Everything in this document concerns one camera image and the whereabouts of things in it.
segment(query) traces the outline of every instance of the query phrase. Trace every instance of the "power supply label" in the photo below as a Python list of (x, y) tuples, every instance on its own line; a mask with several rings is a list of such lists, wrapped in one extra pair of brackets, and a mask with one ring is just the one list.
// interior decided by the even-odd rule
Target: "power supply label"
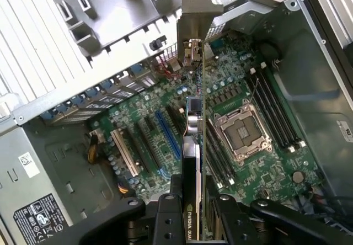
[(52, 194), (17, 210), (13, 219), (27, 245), (38, 244), (68, 227)]

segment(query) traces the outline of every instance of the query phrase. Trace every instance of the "cpu socket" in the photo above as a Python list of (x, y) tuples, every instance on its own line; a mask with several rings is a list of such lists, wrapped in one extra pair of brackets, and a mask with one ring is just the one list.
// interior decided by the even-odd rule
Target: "cpu socket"
[(271, 138), (255, 106), (248, 100), (227, 115), (215, 115), (215, 120), (218, 135), (239, 164), (259, 151), (272, 151)]

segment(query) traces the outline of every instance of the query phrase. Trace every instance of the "motherboard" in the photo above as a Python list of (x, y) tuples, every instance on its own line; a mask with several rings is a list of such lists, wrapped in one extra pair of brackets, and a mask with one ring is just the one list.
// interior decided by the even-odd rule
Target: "motherboard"
[[(204, 55), (204, 171), (219, 191), (245, 204), (284, 202), (321, 183), (295, 116), (252, 39), (228, 33), (206, 44)], [(180, 174), (186, 97), (198, 87), (196, 72), (175, 62), (162, 62), (155, 72), (159, 83), (90, 121), (117, 189), (146, 201), (168, 192), (171, 175)]]

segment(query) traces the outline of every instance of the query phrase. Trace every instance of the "blue pci express slot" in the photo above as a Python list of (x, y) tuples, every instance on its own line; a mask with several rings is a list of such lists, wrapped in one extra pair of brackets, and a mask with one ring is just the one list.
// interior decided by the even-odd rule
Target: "blue pci express slot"
[(171, 130), (168, 127), (168, 124), (167, 124), (162, 112), (156, 111), (155, 115), (157, 117), (159, 125), (161, 126), (161, 128), (164, 132), (165, 137), (167, 138), (169, 144), (172, 146), (172, 149), (175, 153), (176, 158), (180, 159), (181, 158), (180, 145), (175, 140)]

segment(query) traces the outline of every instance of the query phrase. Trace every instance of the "sticker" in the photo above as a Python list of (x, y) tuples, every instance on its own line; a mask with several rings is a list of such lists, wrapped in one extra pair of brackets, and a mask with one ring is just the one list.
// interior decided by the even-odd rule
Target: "sticker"
[(338, 127), (340, 127), (344, 139), (349, 143), (353, 143), (353, 133), (349, 128), (348, 123), (346, 121), (337, 121), (337, 124)]
[(19, 156), (18, 159), (21, 161), (21, 164), (29, 178), (32, 178), (33, 176), (39, 174), (39, 169), (29, 152), (23, 154), (22, 156)]
[(38, 244), (68, 227), (52, 194), (17, 210), (13, 219), (27, 245)]

